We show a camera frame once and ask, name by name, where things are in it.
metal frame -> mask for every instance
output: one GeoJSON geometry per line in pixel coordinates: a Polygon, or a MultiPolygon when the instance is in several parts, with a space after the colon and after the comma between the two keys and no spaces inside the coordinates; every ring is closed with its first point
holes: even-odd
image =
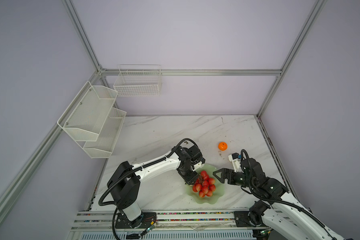
{"type": "MultiPolygon", "coordinates": [[[[319,13],[321,12],[322,8],[324,7],[327,0],[317,0],[307,18],[305,21],[297,39],[295,40],[295,43],[293,44],[292,49],[290,50],[288,57],[286,58],[283,67],[281,70],[273,70],[273,69],[257,69],[257,70],[162,70],[162,75],[167,76],[276,76],[276,79],[269,90],[263,104],[261,105],[259,112],[257,113],[258,118],[258,124],[260,127],[260,130],[264,136],[265,141],[267,142],[269,149],[272,153],[272,156],[275,159],[276,165],[279,168],[279,171],[283,177],[283,180],[285,184],[288,186],[288,188],[291,190],[291,192],[294,194],[292,185],[290,184],[287,175],[285,174],[285,170],[283,166],[281,165],[281,162],[274,150],[274,147],[269,139],[269,136],[267,132],[265,131],[264,125],[261,122],[261,116],[264,114],[265,109],[267,108],[270,100],[272,99],[273,95],[275,94],[278,86],[280,85],[281,81],[283,80],[286,72],[288,71],[289,67],[292,64],[293,59],[295,58],[298,50],[301,48],[301,45],[305,38],[307,37],[307,34],[312,27],[313,23],[317,19],[319,13]]],[[[74,7],[74,4],[72,0],[62,0],[62,3],[64,7],[67,10],[67,13],[73,23],[73,26],[75,27],[78,36],[80,37],[80,40],[82,44],[84,45],[84,48],[95,67],[96,71],[91,76],[90,82],[95,83],[97,80],[101,80],[103,84],[106,87],[108,86],[108,83],[106,81],[106,76],[114,76],[119,74],[119,70],[106,70],[101,67],[99,64],[97,57],[94,53],[94,50],[89,42],[88,36],[86,35],[86,32],[84,30],[84,27],[80,21],[80,18],[77,14],[77,10],[74,7]]],[[[79,93],[77,97],[72,101],[70,106],[73,106],[74,103],[78,101],[79,96],[81,96],[83,93],[79,93]]],[[[0,198],[0,225],[3,223],[11,209],[13,208],[14,204],[20,197],[22,191],[27,186],[29,180],[32,178],[34,173],[37,171],[38,167],[42,164],[42,161],[46,154],[48,153],[49,149],[53,146],[54,142],[62,132],[62,129],[58,127],[57,124],[54,125],[52,130],[48,133],[47,137],[41,142],[37,150],[34,152],[34,154],[31,156],[31,158],[28,160],[28,162],[25,164],[25,166],[22,168],[22,170],[19,172],[17,177],[13,180],[13,182],[10,184],[8,189],[5,191],[5,193],[0,198]]],[[[69,235],[70,239],[76,239],[79,235],[72,233],[69,235]]]]}

red fruit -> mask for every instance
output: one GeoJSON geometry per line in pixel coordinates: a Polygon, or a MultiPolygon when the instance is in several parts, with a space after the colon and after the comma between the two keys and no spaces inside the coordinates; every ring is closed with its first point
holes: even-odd
{"type": "Polygon", "coordinates": [[[206,194],[207,192],[209,192],[208,186],[203,186],[203,187],[202,187],[202,192],[205,193],[205,194],[206,194]]]}
{"type": "Polygon", "coordinates": [[[195,186],[197,191],[200,191],[202,189],[202,185],[200,183],[195,184],[195,186]]]}
{"type": "Polygon", "coordinates": [[[215,180],[213,178],[209,178],[208,182],[209,185],[215,184],[215,180]]]}
{"type": "Polygon", "coordinates": [[[203,186],[209,186],[209,183],[208,183],[207,180],[204,180],[204,181],[203,181],[203,186]]]}
{"type": "Polygon", "coordinates": [[[209,185],[209,190],[211,190],[212,192],[216,191],[216,186],[215,185],[209,185]]]}

white mesh shelf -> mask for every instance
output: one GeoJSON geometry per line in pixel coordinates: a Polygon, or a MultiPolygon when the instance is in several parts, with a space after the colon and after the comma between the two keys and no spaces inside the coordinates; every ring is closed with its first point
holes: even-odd
{"type": "Polygon", "coordinates": [[[112,108],[95,142],[85,142],[83,149],[91,158],[108,158],[116,146],[126,112],[112,108]]]}
{"type": "Polygon", "coordinates": [[[91,157],[108,158],[126,112],[113,108],[117,91],[87,82],[57,124],[91,157]]]}
{"type": "Polygon", "coordinates": [[[75,141],[96,141],[113,104],[117,91],[104,86],[92,86],[60,127],[75,141]]]}
{"type": "Polygon", "coordinates": [[[120,97],[158,96],[161,90],[160,65],[119,65],[114,84],[120,97]]]}

bunch of red fruit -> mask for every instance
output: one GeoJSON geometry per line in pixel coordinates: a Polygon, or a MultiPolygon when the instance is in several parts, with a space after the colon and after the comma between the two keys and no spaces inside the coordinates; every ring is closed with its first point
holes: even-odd
{"type": "Polygon", "coordinates": [[[215,180],[210,178],[206,171],[202,171],[196,183],[193,185],[192,190],[199,192],[200,197],[205,197],[205,195],[210,197],[213,195],[213,192],[216,191],[215,180]]]}

green bowl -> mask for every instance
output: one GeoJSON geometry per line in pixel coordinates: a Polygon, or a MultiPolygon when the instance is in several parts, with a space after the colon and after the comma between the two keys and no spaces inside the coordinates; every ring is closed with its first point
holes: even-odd
{"type": "Polygon", "coordinates": [[[215,168],[212,165],[209,164],[204,164],[201,168],[197,169],[196,172],[199,174],[201,173],[202,170],[205,170],[206,173],[209,175],[209,177],[212,177],[215,179],[215,186],[216,186],[216,191],[213,192],[213,195],[208,197],[205,196],[203,198],[199,197],[199,192],[194,192],[192,190],[193,185],[189,186],[189,185],[184,185],[185,186],[185,192],[191,196],[196,203],[198,204],[203,204],[203,203],[209,203],[209,204],[215,204],[217,202],[217,200],[219,199],[219,197],[221,197],[222,195],[224,195],[224,184],[222,184],[220,181],[218,181],[214,176],[213,176],[213,172],[217,170],[217,168],[215,168]]]}

